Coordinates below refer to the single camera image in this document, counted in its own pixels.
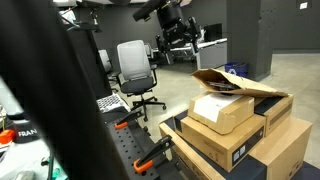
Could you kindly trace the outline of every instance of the orange handle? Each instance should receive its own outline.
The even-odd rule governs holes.
[[[122,124],[115,124],[114,127],[116,128],[116,130],[119,130],[119,129],[122,129],[124,127],[127,127],[128,126],[128,123],[127,122],[124,122]]]
[[[139,160],[140,160],[140,159],[135,160],[135,161],[133,162],[134,170],[135,170],[137,173],[139,173],[139,174],[141,174],[142,172],[148,170],[150,167],[153,166],[153,161],[150,160],[150,161],[148,161],[147,163],[143,164],[142,166],[138,167],[137,164],[138,164]]]

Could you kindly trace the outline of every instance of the brown cardboard box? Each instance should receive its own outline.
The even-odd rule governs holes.
[[[255,98],[256,100],[258,103],[255,105],[254,113],[265,117],[264,135],[268,136],[291,114],[293,96]]]
[[[228,134],[253,114],[254,98],[206,92],[190,101],[188,116],[220,134]]]
[[[198,153],[196,153],[184,140],[181,139],[166,123],[159,124],[162,136],[170,135],[174,146],[172,147],[188,168],[197,175],[200,180],[225,178],[211,167]]]
[[[272,96],[288,96],[288,94],[279,92],[264,84],[251,81],[249,79],[235,76],[217,69],[197,70],[192,74],[199,83],[209,92],[223,92],[229,94],[242,94],[253,97],[272,97]],[[210,82],[228,82],[237,87],[235,90],[220,91],[209,85]]]
[[[263,138],[264,132],[264,118],[258,115],[251,116],[227,135],[220,135],[190,117],[180,123],[175,124],[181,128],[181,131],[176,128],[176,133],[228,172]]]
[[[288,180],[302,166],[312,123],[289,117],[251,150],[268,167],[267,179]]]

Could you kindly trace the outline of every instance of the concrete floor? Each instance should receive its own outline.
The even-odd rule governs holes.
[[[149,121],[140,120],[141,124],[149,127],[154,141],[161,138],[158,128],[160,122],[187,109],[191,98],[205,92],[191,76],[195,70],[196,64],[191,62],[166,65],[157,69],[159,82],[153,95],[167,104],[167,110],[163,111],[162,106],[148,106]],[[305,161],[320,168],[320,54],[273,55],[271,71],[271,76],[261,83],[294,94],[292,115],[313,123]],[[127,98],[119,94],[130,106],[133,100],[140,98]]]

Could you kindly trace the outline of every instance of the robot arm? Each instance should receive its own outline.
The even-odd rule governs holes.
[[[181,1],[149,0],[133,14],[133,18],[136,21],[148,21],[150,13],[156,10],[163,33],[163,40],[159,35],[156,37],[159,51],[166,52],[191,43],[194,52],[197,53],[196,42],[201,37],[200,28],[193,17],[188,18],[187,22],[184,21],[180,3]]]

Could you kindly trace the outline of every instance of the chair backrest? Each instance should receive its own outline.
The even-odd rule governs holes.
[[[142,40],[119,44],[120,68],[125,80],[151,76],[151,69]]]
[[[106,73],[111,72],[112,65],[111,65],[107,51],[105,49],[101,49],[101,50],[99,50],[99,55],[100,55],[100,59],[102,61],[103,67],[104,67],[104,71]]]
[[[153,58],[153,52],[149,43],[144,44],[144,48],[146,49],[147,57]]]

